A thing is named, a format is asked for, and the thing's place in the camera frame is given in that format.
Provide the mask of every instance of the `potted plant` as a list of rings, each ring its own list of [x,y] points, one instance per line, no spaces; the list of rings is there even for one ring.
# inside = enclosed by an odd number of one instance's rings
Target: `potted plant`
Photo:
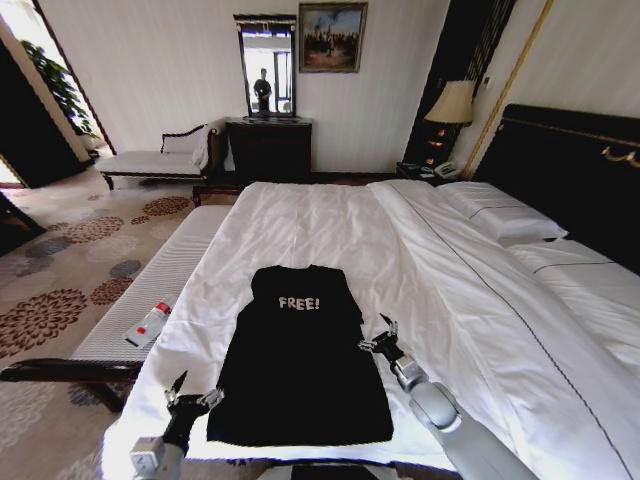
[[[59,63],[47,58],[42,47],[36,47],[27,40],[22,40],[20,43],[27,51],[27,55],[35,65],[44,83],[47,84],[62,113],[67,117],[71,128],[80,137],[84,147],[87,150],[96,148],[96,140],[99,137],[91,131],[89,115],[80,106],[78,92],[67,77],[69,71]]]

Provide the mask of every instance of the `gold trim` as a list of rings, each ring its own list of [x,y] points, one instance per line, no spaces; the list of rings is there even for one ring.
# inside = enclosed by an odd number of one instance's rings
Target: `gold trim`
[[[629,165],[635,168],[640,168],[640,161],[636,160],[636,152],[629,152],[626,155],[612,155],[611,147],[607,147],[601,152],[602,156],[610,162],[627,162]]]
[[[518,76],[518,72],[520,71],[520,68],[524,63],[524,60],[529,53],[529,50],[531,50],[531,45],[533,45],[533,42],[538,36],[538,33],[542,28],[542,24],[544,23],[545,19],[549,15],[549,11],[551,10],[552,5],[553,5],[553,0],[546,0],[544,7],[542,7],[542,11],[540,12],[540,15],[538,15],[538,20],[536,20],[535,25],[531,29],[529,38],[527,38],[527,41],[524,44],[524,47],[522,47],[520,56],[518,56],[518,60],[516,61],[516,64],[513,66],[513,69],[509,74],[509,78],[507,79],[507,82],[504,84],[504,87],[502,88],[502,92],[500,92],[500,96],[498,97],[498,100],[493,106],[493,110],[491,110],[491,113],[489,114],[489,118],[487,118],[487,121],[484,124],[484,128],[482,129],[480,136],[476,140],[476,143],[473,146],[473,150],[471,151],[471,155],[467,160],[467,164],[465,165],[464,170],[462,171],[462,178],[464,178],[465,180],[468,180],[471,177],[473,165],[474,165],[476,156],[480,151],[480,147],[482,146],[482,143],[484,142],[485,137],[489,133],[489,130],[491,129],[491,125],[493,125],[493,122],[496,116],[498,115],[498,112],[502,108],[502,104],[504,103],[504,100],[507,97],[509,90],[511,90],[511,86],[513,85],[514,80]]]
[[[545,123],[529,122],[527,120],[518,120],[516,118],[503,117],[502,120],[506,122],[520,123],[522,125],[530,125],[532,127],[546,128],[547,130],[554,130],[556,132],[570,133],[572,135],[580,135],[581,137],[593,138],[594,140],[601,140],[607,143],[615,143],[618,145],[626,145],[628,147],[640,148],[640,143],[633,140],[622,140],[620,138],[607,137],[604,135],[595,135],[593,133],[581,132],[580,130],[571,130],[570,128],[554,127]]]

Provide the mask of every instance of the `upholstered bench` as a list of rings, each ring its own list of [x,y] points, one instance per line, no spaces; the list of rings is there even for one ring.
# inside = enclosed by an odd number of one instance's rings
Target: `upholstered bench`
[[[224,170],[229,152],[225,119],[162,135],[159,152],[128,151],[101,158],[96,169],[113,190],[114,176],[206,181]]]
[[[69,359],[17,362],[0,372],[0,380],[78,383],[112,412],[122,410],[110,384],[133,383],[151,348],[138,350],[122,335],[164,296],[180,294],[230,209],[193,210]]]

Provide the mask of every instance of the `painting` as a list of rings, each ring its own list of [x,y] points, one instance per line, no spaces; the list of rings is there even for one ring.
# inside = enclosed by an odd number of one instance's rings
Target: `painting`
[[[366,3],[300,4],[300,71],[357,73]]]

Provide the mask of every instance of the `bench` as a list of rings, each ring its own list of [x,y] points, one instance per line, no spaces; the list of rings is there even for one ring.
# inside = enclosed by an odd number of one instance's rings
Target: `bench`
[[[111,384],[132,384],[151,349],[136,349],[122,335],[164,296],[180,294],[230,209],[193,210],[69,359],[17,362],[0,372],[0,381],[77,383],[112,412],[121,411],[124,401]]]

